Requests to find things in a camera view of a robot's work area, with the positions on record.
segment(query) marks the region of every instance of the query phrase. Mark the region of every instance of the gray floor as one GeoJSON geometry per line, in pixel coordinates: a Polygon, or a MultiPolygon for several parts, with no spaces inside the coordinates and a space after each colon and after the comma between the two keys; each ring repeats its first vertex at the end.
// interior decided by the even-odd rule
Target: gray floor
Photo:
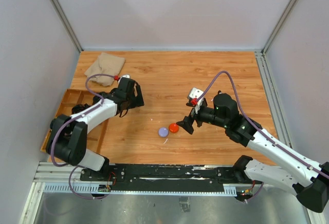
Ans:
{"type": "Polygon", "coordinates": [[[309,223],[296,198],[275,188],[263,189],[249,204],[214,196],[191,196],[190,203],[191,211],[184,213],[179,196],[109,195],[104,200],[83,200],[67,193],[44,194],[34,224],[309,223]]]}

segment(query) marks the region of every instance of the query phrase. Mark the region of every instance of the red cable connector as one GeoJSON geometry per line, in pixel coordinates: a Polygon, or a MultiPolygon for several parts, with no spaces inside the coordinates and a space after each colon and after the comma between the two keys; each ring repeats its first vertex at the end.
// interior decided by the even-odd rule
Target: red cable connector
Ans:
{"type": "Polygon", "coordinates": [[[196,98],[193,98],[192,101],[191,101],[192,105],[196,105],[197,104],[197,99],[196,98]]]}

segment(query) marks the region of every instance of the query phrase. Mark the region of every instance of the purple ball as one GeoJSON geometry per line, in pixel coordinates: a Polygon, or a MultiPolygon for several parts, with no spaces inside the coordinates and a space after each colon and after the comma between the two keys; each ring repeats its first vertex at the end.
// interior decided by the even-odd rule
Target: purple ball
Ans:
{"type": "Polygon", "coordinates": [[[158,131],[158,134],[159,134],[160,137],[165,138],[166,136],[168,136],[169,131],[168,131],[167,128],[161,127],[158,131]]]}

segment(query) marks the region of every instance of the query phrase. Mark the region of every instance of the orange ball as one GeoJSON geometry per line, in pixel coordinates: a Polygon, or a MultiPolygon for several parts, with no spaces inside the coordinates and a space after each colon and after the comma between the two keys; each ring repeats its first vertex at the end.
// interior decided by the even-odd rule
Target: orange ball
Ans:
{"type": "Polygon", "coordinates": [[[176,133],[179,130],[179,126],[176,123],[172,123],[169,125],[169,131],[172,133],[176,133]]]}

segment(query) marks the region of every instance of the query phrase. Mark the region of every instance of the white panel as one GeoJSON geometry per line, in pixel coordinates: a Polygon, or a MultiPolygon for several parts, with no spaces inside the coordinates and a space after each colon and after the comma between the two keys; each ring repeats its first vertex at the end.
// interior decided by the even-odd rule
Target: white panel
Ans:
{"type": "MultiPolygon", "coordinates": [[[[267,54],[294,148],[329,161],[329,0],[299,0],[267,54]]],[[[329,207],[325,214],[329,220],[329,207]]]]}
{"type": "Polygon", "coordinates": [[[289,0],[59,0],[84,48],[262,48],[289,0]]]}
{"type": "Polygon", "coordinates": [[[49,0],[1,0],[0,216],[18,223],[78,52],[49,0]]]}

